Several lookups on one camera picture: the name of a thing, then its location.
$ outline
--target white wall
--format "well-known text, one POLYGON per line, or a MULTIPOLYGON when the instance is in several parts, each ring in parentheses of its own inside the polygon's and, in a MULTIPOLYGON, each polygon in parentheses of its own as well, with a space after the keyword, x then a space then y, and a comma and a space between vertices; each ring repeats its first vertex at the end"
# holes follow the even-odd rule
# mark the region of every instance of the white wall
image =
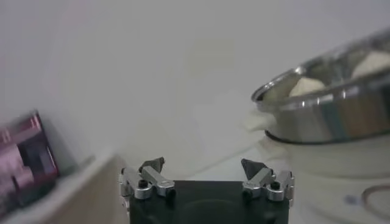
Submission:
POLYGON ((121 147, 128 161, 165 156, 183 177, 250 144, 239 123, 255 88, 390 26, 389 10, 387 0, 1 0, 0 122, 38 108, 62 167, 121 147))

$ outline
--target metal clamp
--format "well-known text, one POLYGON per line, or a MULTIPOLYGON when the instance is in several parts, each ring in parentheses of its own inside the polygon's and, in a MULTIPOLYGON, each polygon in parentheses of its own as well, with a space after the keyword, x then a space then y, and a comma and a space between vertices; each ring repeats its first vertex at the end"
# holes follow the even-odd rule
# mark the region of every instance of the metal clamp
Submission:
POLYGON ((141 176, 132 168, 123 168, 121 171, 121 183, 119 184, 120 191, 131 193, 135 198, 144 200, 152 195, 152 185, 141 178, 141 176))
POLYGON ((290 207, 293 205, 295 178, 290 171, 282 171, 276 180, 267 185, 267 198, 271 201, 289 200, 290 207))
POLYGON ((158 195, 166 198, 171 198, 175 196, 175 182, 172 180, 165 179, 163 176, 161 176, 160 173, 153 169, 153 167, 143 167, 141 171, 141 176, 145 180, 151 182, 156 187, 158 195))
POLYGON ((268 168, 262 168, 252 179, 243 182, 244 198, 246 200, 258 198, 261 194, 261 189, 274 180, 275 175, 273 171, 268 168))

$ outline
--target bread dough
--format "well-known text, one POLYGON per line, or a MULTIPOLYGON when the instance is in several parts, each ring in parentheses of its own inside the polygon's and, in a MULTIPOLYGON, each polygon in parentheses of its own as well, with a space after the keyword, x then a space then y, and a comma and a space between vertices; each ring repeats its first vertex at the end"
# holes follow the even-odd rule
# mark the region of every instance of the bread dough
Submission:
POLYGON ((325 85, 321 81, 302 77, 291 90, 289 97, 301 96, 324 88, 325 85))
POLYGON ((352 72, 352 78, 373 74, 375 72, 390 68, 390 54, 373 51, 356 66, 352 72))

